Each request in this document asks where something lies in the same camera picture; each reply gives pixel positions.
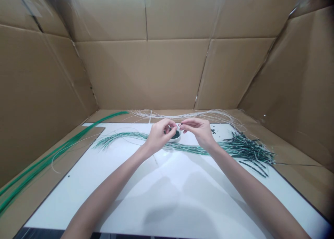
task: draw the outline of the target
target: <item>white table surface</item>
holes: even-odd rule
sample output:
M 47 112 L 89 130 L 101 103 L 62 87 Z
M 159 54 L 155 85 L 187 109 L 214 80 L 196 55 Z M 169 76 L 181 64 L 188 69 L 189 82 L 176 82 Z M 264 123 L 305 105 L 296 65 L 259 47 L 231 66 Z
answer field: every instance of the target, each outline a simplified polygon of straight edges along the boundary
M 103 123 L 103 135 L 139 131 L 152 124 Z M 215 139 L 231 137 L 229 124 L 211 124 Z M 180 143 L 198 145 L 190 132 Z M 143 141 L 120 138 L 107 150 L 91 146 L 57 185 L 25 227 L 66 229 L 71 218 Z M 330 225 L 272 167 L 263 178 L 244 166 L 291 212 L 311 238 L 322 238 Z M 177 238 L 272 238 L 209 156 L 160 150 L 146 160 L 106 211 L 96 232 Z

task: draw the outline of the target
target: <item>cable bundle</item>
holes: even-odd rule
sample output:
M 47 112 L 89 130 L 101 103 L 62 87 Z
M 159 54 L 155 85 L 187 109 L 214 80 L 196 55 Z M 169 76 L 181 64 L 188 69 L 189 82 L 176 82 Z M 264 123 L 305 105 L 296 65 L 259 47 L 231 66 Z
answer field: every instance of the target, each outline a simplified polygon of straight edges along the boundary
M 185 120 L 193 117 L 201 117 L 203 119 L 216 122 L 216 123 L 228 123 L 231 124 L 239 132 L 245 132 L 247 129 L 244 125 L 232 115 L 229 115 L 226 111 L 221 109 L 211 109 L 205 112 L 195 112 L 183 115 L 159 115 L 151 110 L 131 110 L 131 114 L 141 118 L 154 118 L 154 119 L 172 119 L 172 120 Z
M 148 135 L 140 132 L 116 133 L 98 141 L 94 148 L 106 149 L 114 140 L 124 137 L 146 140 Z M 244 134 L 236 132 L 232 133 L 231 139 L 225 139 L 218 142 L 218 144 L 239 163 L 249 166 L 255 172 L 265 178 L 268 177 L 268 174 L 264 171 L 264 169 L 266 169 L 265 164 L 272 165 L 275 162 L 273 159 L 275 154 L 266 150 L 264 145 L 258 144 L 258 141 L 258 139 L 250 140 Z M 210 156 L 208 152 L 206 152 L 200 146 L 190 146 L 176 142 L 166 143 L 164 149 Z
M 12 180 L 10 183 L 8 183 L 1 191 L 0 191 L 0 216 L 3 214 L 3 212 L 15 201 L 15 199 L 18 197 L 20 192 L 29 184 L 31 181 L 41 172 L 43 171 L 47 166 L 49 166 L 53 160 L 57 159 L 61 155 L 63 155 L 70 147 L 72 147 L 74 144 L 78 143 L 79 140 L 87 134 L 93 127 L 95 127 L 97 124 L 110 119 L 112 117 L 115 117 L 117 115 L 122 114 L 128 114 L 126 111 L 117 112 L 112 115 L 109 115 L 92 125 L 88 126 L 84 130 L 82 130 L 80 133 L 69 139 L 67 142 L 65 142 L 63 145 L 59 146 L 55 150 L 53 150 L 51 153 L 46 155 L 44 158 L 40 159 L 35 164 L 31 165 L 29 168 L 27 168 L 25 171 L 23 171 L 18 177 L 16 177 L 14 180 Z

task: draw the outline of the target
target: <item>green wire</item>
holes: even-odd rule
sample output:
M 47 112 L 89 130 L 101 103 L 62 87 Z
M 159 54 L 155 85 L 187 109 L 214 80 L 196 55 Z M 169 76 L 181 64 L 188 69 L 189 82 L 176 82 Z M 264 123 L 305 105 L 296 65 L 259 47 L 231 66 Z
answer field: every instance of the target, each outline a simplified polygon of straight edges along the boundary
M 51 153 L 46 155 L 44 158 L 40 159 L 35 164 L 31 165 L 25 171 L 23 171 L 18 177 L 16 177 L 13 181 L 11 181 L 8 185 L 6 185 L 0 191 L 0 216 L 4 213 L 4 211 L 13 203 L 13 201 L 18 197 L 21 191 L 31 183 L 31 181 L 47 166 L 49 166 L 52 160 L 56 160 L 61 155 L 63 155 L 70 147 L 72 147 L 75 143 L 79 142 L 79 140 L 86 135 L 93 127 L 100 124 L 101 122 L 110 119 L 112 117 L 128 114 L 126 111 L 117 112 L 111 114 L 97 122 L 93 123 L 92 125 L 88 126 L 80 133 L 69 139 L 63 145 L 59 146 Z
M 131 137 L 131 138 L 136 138 L 139 140 L 146 140 L 148 138 L 148 135 L 145 133 L 139 133 L 139 132 L 117 133 L 117 134 L 113 134 L 111 136 L 101 139 L 100 141 L 96 143 L 94 148 L 106 149 L 114 140 L 121 138 L 121 137 Z M 225 139 L 223 141 L 218 142 L 218 144 L 227 153 L 229 153 L 233 158 L 243 159 L 244 162 L 239 161 L 240 163 L 249 166 L 261 176 L 268 177 L 268 174 L 263 170 L 266 168 L 263 165 L 263 163 L 272 165 L 274 163 L 273 156 L 275 154 L 266 150 L 263 147 L 263 145 L 258 144 L 257 143 L 258 141 L 259 141 L 258 139 L 250 140 L 243 133 L 236 132 L 236 133 L 232 133 L 231 139 Z M 198 154 L 198 155 L 210 156 L 208 152 L 206 152 L 200 146 L 190 146 L 190 145 L 180 144 L 177 142 L 175 143 L 167 142 L 164 148 L 170 149 L 170 150 L 184 151 L 184 152 Z M 246 164 L 245 161 L 252 163 L 254 166 L 258 167 L 260 171 Z
M 83 136 L 86 135 L 93 127 L 95 127 L 96 125 L 100 124 L 101 122 L 107 119 L 122 114 L 128 114 L 128 112 L 122 111 L 111 114 L 88 126 L 80 133 L 78 133 L 77 135 L 69 139 L 67 142 L 65 142 L 63 145 L 53 150 L 51 153 L 46 155 L 44 158 L 40 159 L 35 164 L 31 165 L 29 168 L 23 171 L 18 177 L 16 177 L 13 181 L 11 181 L 8 185 L 6 185 L 0 191 L 0 217 L 5 212 L 5 210 L 14 202 L 14 200 L 21 194 L 21 192 L 25 189 L 25 187 L 27 187 L 41 171 L 43 171 L 46 167 L 50 166 L 53 160 L 59 158 L 61 155 L 67 152 L 70 147 L 78 143 L 80 139 L 82 139 Z M 148 138 L 148 135 L 139 132 L 117 133 L 101 139 L 96 143 L 94 148 L 106 149 L 115 139 L 121 137 L 132 137 L 139 140 L 146 140 Z M 266 150 L 265 147 L 261 144 L 258 144 L 257 141 L 259 140 L 250 140 L 243 133 L 236 132 L 232 133 L 231 139 L 225 139 L 223 141 L 218 142 L 218 144 L 233 158 L 243 159 L 243 161 L 239 161 L 240 163 L 249 166 L 263 177 L 267 177 L 268 175 L 263 170 L 266 167 L 262 163 L 272 165 L 274 163 L 273 156 L 275 154 Z M 164 148 L 170 150 L 184 151 L 198 155 L 210 156 L 200 146 L 190 146 L 176 142 L 175 143 L 168 142 L 164 146 Z M 253 165 L 258 167 L 260 171 L 263 172 L 264 174 L 262 174 L 256 168 L 246 164 L 245 163 L 246 161 L 253 163 Z

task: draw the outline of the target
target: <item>person's right hand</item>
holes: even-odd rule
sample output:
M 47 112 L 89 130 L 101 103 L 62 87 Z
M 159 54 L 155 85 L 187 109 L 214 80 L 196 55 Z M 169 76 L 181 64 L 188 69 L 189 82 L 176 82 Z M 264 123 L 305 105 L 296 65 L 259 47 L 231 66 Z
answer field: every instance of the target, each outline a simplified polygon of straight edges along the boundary
M 184 130 L 183 133 L 187 131 L 192 132 L 198 144 L 205 150 L 217 144 L 212 136 L 210 122 L 208 120 L 199 118 L 185 119 L 181 121 L 180 130 Z

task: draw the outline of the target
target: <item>white cable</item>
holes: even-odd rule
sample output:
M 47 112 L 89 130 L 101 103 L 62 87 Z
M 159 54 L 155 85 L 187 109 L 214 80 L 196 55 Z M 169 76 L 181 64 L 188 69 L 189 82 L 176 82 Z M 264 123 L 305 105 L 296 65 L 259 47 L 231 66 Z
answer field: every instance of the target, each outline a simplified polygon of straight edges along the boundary
M 194 112 L 194 113 L 188 113 L 188 114 L 182 114 L 182 115 L 160 115 L 156 112 L 151 112 L 148 114 L 150 110 L 130 110 L 129 112 L 135 116 L 139 116 L 141 118 L 155 118 L 155 119 L 175 119 L 175 120 L 185 120 L 188 118 L 193 117 L 202 117 L 206 120 L 217 122 L 217 123 L 228 123 L 232 125 L 235 129 L 237 129 L 240 132 L 245 132 L 247 129 L 244 127 L 244 125 L 239 121 L 238 119 L 234 118 L 233 116 L 229 115 L 226 111 L 221 109 L 211 109 L 204 112 Z

